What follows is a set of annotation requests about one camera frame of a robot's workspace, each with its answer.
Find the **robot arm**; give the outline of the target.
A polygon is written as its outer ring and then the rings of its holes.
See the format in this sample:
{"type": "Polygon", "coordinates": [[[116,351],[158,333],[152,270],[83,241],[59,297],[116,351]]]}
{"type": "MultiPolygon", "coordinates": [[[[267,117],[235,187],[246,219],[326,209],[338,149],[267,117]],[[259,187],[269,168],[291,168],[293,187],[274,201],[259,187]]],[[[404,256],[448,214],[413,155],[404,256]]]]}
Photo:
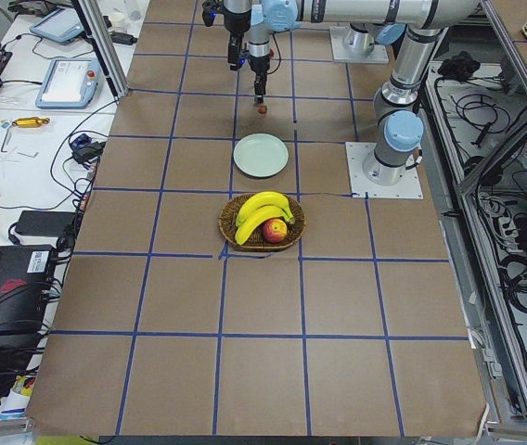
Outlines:
{"type": "Polygon", "coordinates": [[[392,142],[389,130],[403,118],[420,124],[413,108],[418,89],[443,31],[465,19],[475,9],[475,1],[377,0],[377,1],[224,1],[225,28],[230,32],[228,61],[242,65],[245,53],[255,74],[255,103],[266,94],[270,67],[269,38],[295,29],[303,21],[321,23],[349,20],[359,23],[378,39],[383,33],[403,25],[400,51],[390,79],[374,99],[380,137],[372,153],[369,178],[385,184],[388,177],[404,170],[411,153],[401,143],[392,142]]]}

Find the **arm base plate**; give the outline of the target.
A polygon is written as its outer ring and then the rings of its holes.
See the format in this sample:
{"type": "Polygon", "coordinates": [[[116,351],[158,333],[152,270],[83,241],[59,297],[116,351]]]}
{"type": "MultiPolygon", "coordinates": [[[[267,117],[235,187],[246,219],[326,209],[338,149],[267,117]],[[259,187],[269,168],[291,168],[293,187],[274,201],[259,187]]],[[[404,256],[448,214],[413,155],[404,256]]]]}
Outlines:
{"type": "Polygon", "coordinates": [[[385,45],[360,24],[333,26],[329,29],[332,56],[335,62],[361,64],[387,64],[389,56],[385,45]]]}
{"type": "Polygon", "coordinates": [[[409,154],[404,166],[387,167],[376,159],[375,145],[345,144],[351,195],[358,198],[422,199],[413,154],[409,154]]]}

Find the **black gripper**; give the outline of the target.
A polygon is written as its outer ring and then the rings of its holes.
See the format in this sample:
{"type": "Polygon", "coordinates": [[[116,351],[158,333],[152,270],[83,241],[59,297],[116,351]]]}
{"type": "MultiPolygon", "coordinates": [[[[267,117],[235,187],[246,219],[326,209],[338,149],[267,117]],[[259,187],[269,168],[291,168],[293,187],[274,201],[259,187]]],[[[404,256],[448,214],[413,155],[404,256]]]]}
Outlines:
{"type": "Polygon", "coordinates": [[[266,95],[267,73],[270,69],[270,44],[249,43],[249,64],[255,77],[253,80],[254,101],[264,102],[266,95]]]}

